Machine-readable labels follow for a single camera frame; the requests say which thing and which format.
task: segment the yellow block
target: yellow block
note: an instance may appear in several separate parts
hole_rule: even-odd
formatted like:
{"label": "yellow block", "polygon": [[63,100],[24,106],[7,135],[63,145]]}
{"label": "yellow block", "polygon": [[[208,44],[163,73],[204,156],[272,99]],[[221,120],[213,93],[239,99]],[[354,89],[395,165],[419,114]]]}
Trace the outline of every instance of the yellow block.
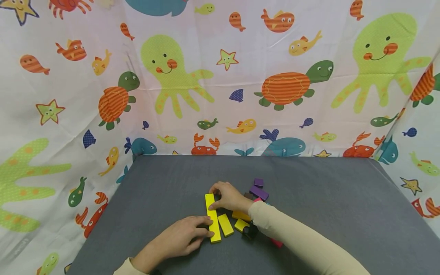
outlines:
{"label": "yellow block", "polygon": [[214,232],[214,236],[211,237],[211,243],[221,242],[219,221],[217,219],[217,211],[208,210],[208,207],[215,202],[214,194],[206,194],[205,202],[206,202],[206,214],[213,220],[213,224],[209,226],[209,231]]}
{"label": "yellow block", "polygon": [[219,220],[221,229],[223,230],[223,235],[225,237],[230,236],[234,233],[234,230],[232,229],[232,225],[229,222],[229,219],[227,218],[226,214],[218,216],[218,220]]}
{"label": "yellow block", "polygon": [[250,217],[248,215],[246,215],[245,213],[240,212],[240,211],[233,211],[232,212],[232,217],[234,219],[242,219],[242,220],[245,220],[247,222],[250,222]]}
{"label": "yellow block", "polygon": [[242,219],[238,219],[234,225],[235,229],[237,229],[241,233],[243,233],[243,228],[245,228],[246,226],[249,226],[249,224]]}

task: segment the orange turtle shell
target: orange turtle shell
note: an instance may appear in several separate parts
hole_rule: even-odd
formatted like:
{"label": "orange turtle shell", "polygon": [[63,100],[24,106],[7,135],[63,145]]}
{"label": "orange turtle shell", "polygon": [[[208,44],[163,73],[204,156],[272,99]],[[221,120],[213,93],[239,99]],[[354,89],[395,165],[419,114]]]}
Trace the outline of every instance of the orange turtle shell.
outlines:
{"label": "orange turtle shell", "polygon": [[268,77],[261,86],[261,93],[268,101],[286,105],[299,99],[310,86],[310,79],[302,73],[279,73]]}
{"label": "orange turtle shell", "polygon": [[428,67],[426,72],[422,75],[420,80],[417,83],[417,86],[415,86],[413,92],[411,93],[410,99],[412,101],[418,101],[425,98],[427,95],[429,95],[430,92],[434,89],[434,85],[436,83],[436,80],[433,76],[433,65]]}
{"label": "orange turtle shell", "polygon": [[122,114],[127,104],[127,90],[121,87],[107,88],[99,100],[99,115],[105,122],[113,122]]}

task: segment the purple block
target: purple block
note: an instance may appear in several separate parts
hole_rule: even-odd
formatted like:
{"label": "purple block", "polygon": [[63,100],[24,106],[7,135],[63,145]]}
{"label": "purple block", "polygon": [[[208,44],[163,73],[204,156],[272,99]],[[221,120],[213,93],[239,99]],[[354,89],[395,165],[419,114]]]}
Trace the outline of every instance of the purple block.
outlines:
{"label": "purple block", "polygon": [[269,194],[268,194],[268,193],[266,193],[263,189],[260,189],[260,188],[256,187],[255,185],[253,185],[253,186],[250,188],[249,192],[250,192],[251,194],[254,194],[255,196],[261,198],[264,202],[265,202],[265,201],[268,199],[268,197],[269,197]]}
{"label": "purple block", "polygon": [[254,179],[253,184],[258,188],[263,188],[263,179]]}

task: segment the turtle head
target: turtle head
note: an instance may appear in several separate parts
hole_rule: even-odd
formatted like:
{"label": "turtle head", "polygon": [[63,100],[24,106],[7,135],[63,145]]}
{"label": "turtle head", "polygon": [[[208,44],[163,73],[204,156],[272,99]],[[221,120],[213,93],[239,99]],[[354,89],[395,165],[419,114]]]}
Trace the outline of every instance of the turtle head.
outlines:
{"label": "turtle head", "polygon": [[308,69],[306,75],[310,79],[310,83],[317,83],[329,80],[333,72],[333,61],[322,60],[313,64]]}
{"label": "turtle head", "polygon": [[128,71],[121,74],[117,85],[129,92],[139,88],[140,81],[135,73]]}

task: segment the gray table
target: gray table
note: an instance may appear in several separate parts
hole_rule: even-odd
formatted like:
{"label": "gray table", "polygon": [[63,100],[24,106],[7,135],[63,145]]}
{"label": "gray table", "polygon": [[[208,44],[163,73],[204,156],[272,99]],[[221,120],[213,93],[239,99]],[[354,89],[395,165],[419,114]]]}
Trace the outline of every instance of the gray table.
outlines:
{"label": "gray table", "polygon": [[[214,182],[229,181],[244,193],[257,177],[271,205],[346,249],[372,275],[440,273],[440,240],[373,160],[155,155],[136,159],[68,275],[112,274],[174,221],[205,215],[204,194]],[[277,249],[261,233],[249,242],[238,231],[158,269],[313,274],[285,246]]]}

